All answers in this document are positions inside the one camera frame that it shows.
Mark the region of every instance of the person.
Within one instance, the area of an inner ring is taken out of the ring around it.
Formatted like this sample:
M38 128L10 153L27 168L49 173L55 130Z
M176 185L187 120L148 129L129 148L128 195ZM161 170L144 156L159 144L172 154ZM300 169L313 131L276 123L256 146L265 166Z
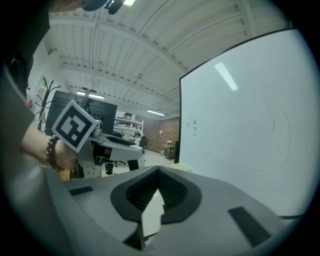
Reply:
M135 140L134 140L134 144L136 144L137 146L140 146L140 141L141 141L141 133L137 132L135 134Z
M17 88L24 96L26 96L27 93L28 77L33 65L33 54L50 28L48 12L68 12L76 10L77 8L83 8L85 11L90 12L102 7L106 2L107 0L48 0L44 1L41 7L34 4L35 9L37 9L34 10L35 13L33 14L35 15L28 13L28 17L26 18L29 20L24 20L24 22L19 25L22 35L19 35L19 37L16 36L19 34L18 31L16 31L12 37L8 36L11 40L9 44L11 44L12 47L7 51L5 58L5 64ZM36 31L34 33L35 36L26 37L26 31L28 31L28 33L30 33L30 31ZM24 134L20 149L23 153L35 157L42 165L50 167L51 165L47 162L49 154L47 146L50 143L50 138L50 136L41 133L31 124ZM61 140L56 142L54 151L55 169L58 172L64 169L74 170L77 167L77 156L75 152Z

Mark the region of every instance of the black monitor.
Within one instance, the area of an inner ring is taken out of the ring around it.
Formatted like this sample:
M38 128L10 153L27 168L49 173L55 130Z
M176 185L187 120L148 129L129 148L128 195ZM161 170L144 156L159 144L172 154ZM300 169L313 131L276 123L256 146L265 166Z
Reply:
M74 100L81 106L83 99L83 96L57 90L52 98L48 116L46 118L45 134L49 136L53 135L52 126L71 100ZM117 105L89 98L85 109L88 110L88 113L94 119L102 121L102 132L104 134L112 135L117 107Z

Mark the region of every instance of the fluorescent light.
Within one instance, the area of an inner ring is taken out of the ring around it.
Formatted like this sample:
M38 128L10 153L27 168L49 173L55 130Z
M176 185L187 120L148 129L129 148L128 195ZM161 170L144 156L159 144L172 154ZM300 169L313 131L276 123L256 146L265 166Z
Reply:
M152 110L147 110L147 112L150 112L150 113L153 113L153 114L157 114L157 115L159 115L159 116L165 116L165 114L161 114L161 113L158 113L158 112L154 112L154 111L152 111Z
M97 98L97 99L102 99L102 100L105 98L105 96L95 95L95 94L92 94L92 93L89 93L89 97L91 97L91 98Z
M238 87L235 81L232 79L232 76L226 69L225 65L222 62L214 65L215 69L220 73L222 78L226 81L226 84L231 88L232 91L238 91Z
M79 94L79 95L82 95L82 96L86 95L86 93L83 92L83 91L77 91L76 93ZM96 95L96 94L92 94L92 93L89 93L89 97L91 97L91 98L97 98L97 99L102 99L102 100L105 99L105 96L100 96L100 95Z
M125 0L123 4L126 5L126 6L132 6L135 1L136 0Z

